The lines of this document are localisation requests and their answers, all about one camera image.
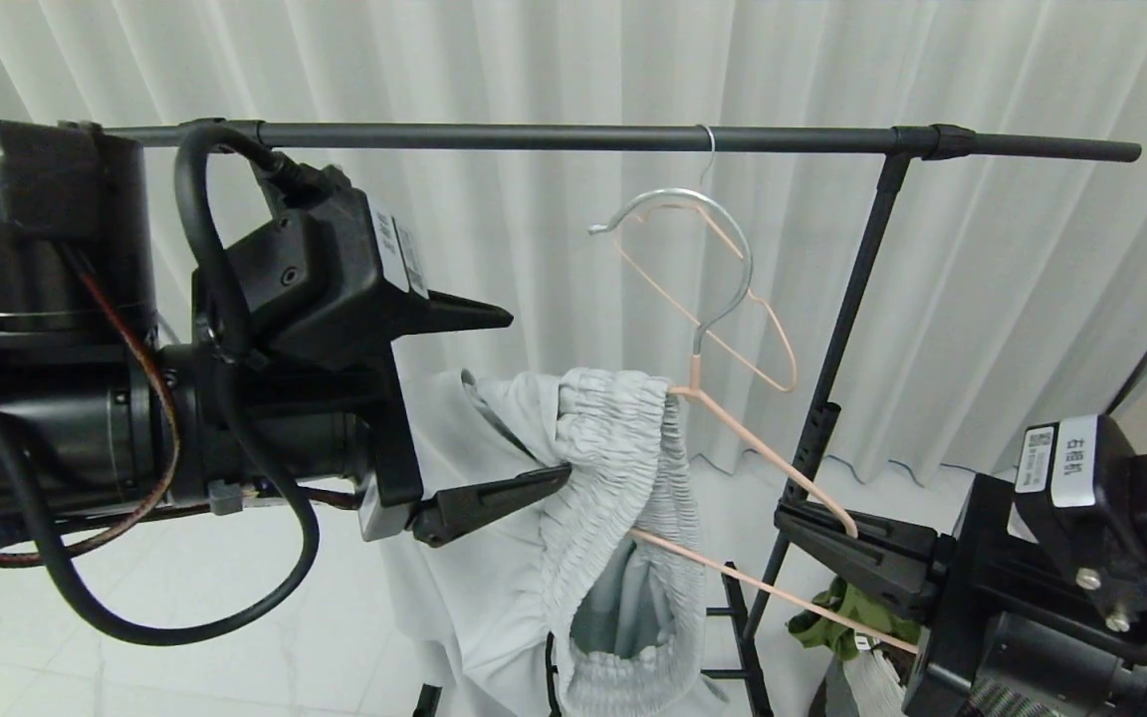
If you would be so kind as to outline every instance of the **curtain fold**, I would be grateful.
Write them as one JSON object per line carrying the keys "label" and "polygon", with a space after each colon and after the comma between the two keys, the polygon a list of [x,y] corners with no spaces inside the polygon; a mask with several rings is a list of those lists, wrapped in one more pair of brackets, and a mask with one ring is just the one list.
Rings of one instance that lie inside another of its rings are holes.
{"label": "curtain fold", "polygon": [[[915,162],[889,224],[834,399],[832,452],[1012,462],[1021,428],[1101,412],[1147,351],[1147,3],[757,3],[741,0],[0,1],[0,117],[108,126],[195,117],[889,126],[1144,143],[1134,164],[970,157]],[[709,157],[297,150],[337,163],[418,227],[435,289],[491,301],[513,328],[411,336],[401,371],[588,365],[682,381],[690,324],[586,226],[660,186],[699,186]],[[169,150],[147,150],[158,305],[188,327],[193,259]],[[747,231],[752,289],[799,359],[796,393],[707,342],[705,387],[789,459],[832,335],[879,157],[719,155],[704,189]],[[241,162],[211,170],[233,241],[264,221]],[[697,313],[735,260],[696,218],[632,224],[624,242]],[[788,375],[751,304],[718,327]],[[690,446],[732,466],[705,414]]]}

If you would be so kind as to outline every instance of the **green garment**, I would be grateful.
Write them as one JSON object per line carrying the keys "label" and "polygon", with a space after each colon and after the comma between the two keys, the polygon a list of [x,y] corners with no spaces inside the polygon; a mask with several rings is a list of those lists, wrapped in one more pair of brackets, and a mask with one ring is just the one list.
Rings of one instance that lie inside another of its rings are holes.
{"label": "green garment", "polygon": [[[919,625],[888,613],[879,602],[865,598],[864,592],[848,585],[842,577],[829,583],[829,590],[817,593],[813,605],[833,609],[843,617],[869,625],[874,630],[915,644],[919,641]],[[816,613],[804,611],[790,618],[787,630],[796,636],[804,647],[826,646],[834,656],[848,662],[857,656],[857,641],[851,628],[828,621]]]}

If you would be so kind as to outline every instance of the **white tile floor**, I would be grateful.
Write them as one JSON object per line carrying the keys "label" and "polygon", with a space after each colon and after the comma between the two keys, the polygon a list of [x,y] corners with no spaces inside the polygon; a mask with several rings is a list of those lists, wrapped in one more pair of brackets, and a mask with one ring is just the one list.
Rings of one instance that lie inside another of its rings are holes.
{"label": "white tile floor", "polygon": [[[693,481],[705,521],[705,552],[759,572],[773,545],[771,508],[783,477],[748,457],[735,477],[696,462]],[[947,530],[968,481],[942,471],[912,486],[887,471],[858,485],[824,468],[825,486],[855,509]],[[0,717],[406,717],[419,696],[419,667],[392,630],[379,551],[364,544],[351,513],[320,509],[321,555],[305,585],[272,614],[233,634],[181,648],[146,648],[96,634],[69,613],[40,570],[0,571]],[[286,509],[188,517],[142,525],[79,560],[92,590],[115,611],[154,625],[211,621],[258,599],[298,551]],[[811,595],[828,572],[793,553],[779,585]],[[716,576],[710,605],[724,605]],[[804,714],[828,662],[799,648],[771,605],[759,654],[777,714]],[[728,618],[707,622],[707,667],[736,667]],[[741,685],[728,685],[729,716],[747,714]],[[442,716],[470,717],[448,694]]]}

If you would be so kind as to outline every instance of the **bolt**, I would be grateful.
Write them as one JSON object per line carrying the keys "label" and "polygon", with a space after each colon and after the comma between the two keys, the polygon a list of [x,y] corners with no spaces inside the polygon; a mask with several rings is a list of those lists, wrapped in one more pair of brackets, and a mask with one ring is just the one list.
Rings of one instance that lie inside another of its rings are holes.
{"label": "bolt", "polygon": [[1121,608],[1116,608],[1109,617],[1106,617],[1106,628],[1115,632],[1125,632],[1130,630],[1130,618],[1128,614],[1121,611]]}
{"label": "bolt", "polygon": [[1100,590],[1100,572],[1092,570],[1092,568],[1079,568],[1075,582],[1078,583],[1079,589],[1086,591]]}

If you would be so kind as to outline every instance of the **hanger hook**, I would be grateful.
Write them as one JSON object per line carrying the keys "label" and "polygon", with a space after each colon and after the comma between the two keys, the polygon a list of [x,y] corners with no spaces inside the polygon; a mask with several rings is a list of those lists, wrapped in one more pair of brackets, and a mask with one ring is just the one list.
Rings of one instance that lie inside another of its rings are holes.
{"label": "hanger hook", "polygon": [[697,330],[693,333],[693,356],[697,356],[702,352],[702,336],[705,336],[705,332],[711,330],[711,327],[713,327],[716,322],[724,317],[728,317],[729,313],[733,313],[733,309],[736,309],[738,304],[741,304],[742,299],[746,298],[747,291],[751,290],[751,268],[752,265],[755,265],[755,262],[752,262],[751,258],[751,246],[748,244],[746,240],[746,233],[742,232],[742,225],[736,223],[733,215],[731,215],[728,210],[725,209],[718,201],[711,200],[710,196],[705,196],[701,192],[684,189],[681,186],[672,186],[665,187],[665,189],[646,192],[637,196],[637,198],[627,201],[623,208],[618,209],[618,213],[611,217],[608,223],[592,224],[591,227],[587,227],[586,232],[595,235],[595,233],[615,231],[615,228],[618,228],[618,224],[623,223],[623,219],[627,218],[627,215],[631,213],[634,208],[646,203],[646,201],[657,200],[660,196],[681,196],[681,198],[694,200],[701,204],[705,204],[710,209],[713,209],[715,213],[718,213],[719,217],[724,217],[724,221],[728,223],[728,226],[733,228],[733,237],[736,240],[738,249],[742,250],[742,257],[744,258],[742,262],[742,281],[738,285],[736,294],[728,299],[727,304],[721,305],[718,312],[711,313],[711,318],[699,324]]}
{"label": "hanger hook", "polygon": [[710,126],[707,126],[707,125],[697,125],[697,126],[700,126],[702,128],[705,128],[705,137],[711,138],[711,155],[710,155],[710,158],[705,159],[705,166],[702,167],[702,173],[701,173],[701,176],[697,177],[697,188],[701,189],[701,190],[704,190],[705,189],[705,173],[709,172],[709,171],[711,171],[711,167],[715,166],[715,131],[713,131],[713,128],[711,128]]}

